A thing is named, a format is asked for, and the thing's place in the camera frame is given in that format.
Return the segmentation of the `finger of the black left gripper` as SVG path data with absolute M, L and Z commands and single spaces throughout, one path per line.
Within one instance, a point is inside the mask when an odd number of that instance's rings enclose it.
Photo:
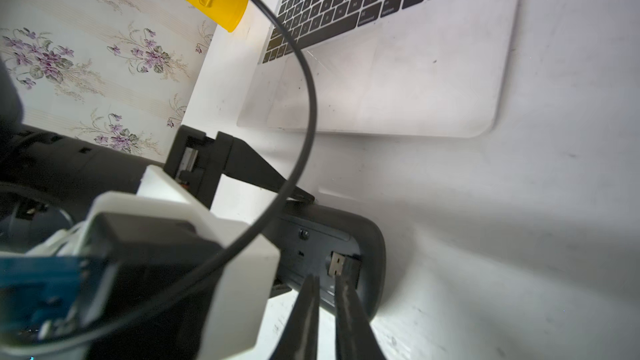
M 222 174 L 249 185 L 278 193 L 286 183 L 271 164 L 245 141 L 226 133 L 219 133 L 223 145 Z

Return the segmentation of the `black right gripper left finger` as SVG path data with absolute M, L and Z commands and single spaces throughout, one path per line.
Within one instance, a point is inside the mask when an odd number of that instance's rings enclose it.
M 309 274 L 301 286 L 271 359 L 315 360 L 318 353 L 319 277 Z

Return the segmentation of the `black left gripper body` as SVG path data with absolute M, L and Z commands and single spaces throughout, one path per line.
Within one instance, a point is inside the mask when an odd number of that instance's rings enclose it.
M 181 126 L 173 140 L 163 171 L 210 209 L 225 170 L 234 137 Z

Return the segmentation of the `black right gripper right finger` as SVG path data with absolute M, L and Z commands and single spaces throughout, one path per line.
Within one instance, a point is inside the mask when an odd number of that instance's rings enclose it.
M 341 275 L 334 296 L 336 359 L 385 359 L 356 290 Z

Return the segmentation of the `small usb mouse receiver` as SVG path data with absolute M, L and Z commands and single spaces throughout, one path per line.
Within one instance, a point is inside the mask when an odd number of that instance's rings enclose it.
M 328 276 L 336 277 L 343 273 L 347 257 L 341 253 L 332 252 L 328 265 Z

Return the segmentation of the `black wireless mouse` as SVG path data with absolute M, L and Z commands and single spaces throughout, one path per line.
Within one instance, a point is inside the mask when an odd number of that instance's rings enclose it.
M 263 230 L 280 250 L 276 279 L 300 290 L 306 276 L 319 277 L 321 306 L 335 312 L 335 277 L 328 276 L 332 252 L 355 265 L 353 285 L 369 319 L 378 311 L 386 275 L 386 244 L 371 220 L 318 204 L 291 201 Z

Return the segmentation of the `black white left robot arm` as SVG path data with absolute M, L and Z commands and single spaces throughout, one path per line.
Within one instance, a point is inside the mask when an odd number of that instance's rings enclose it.
M 23 123 L 23 104 L 1 69 L 1 249 L 25 253 L 85 220 L 102 193 L 136 193 L 154 162 Z M 206 208 L 222 176 L 277 193 L 285 178 L 244 141 L 181 126 L 165 173 Z

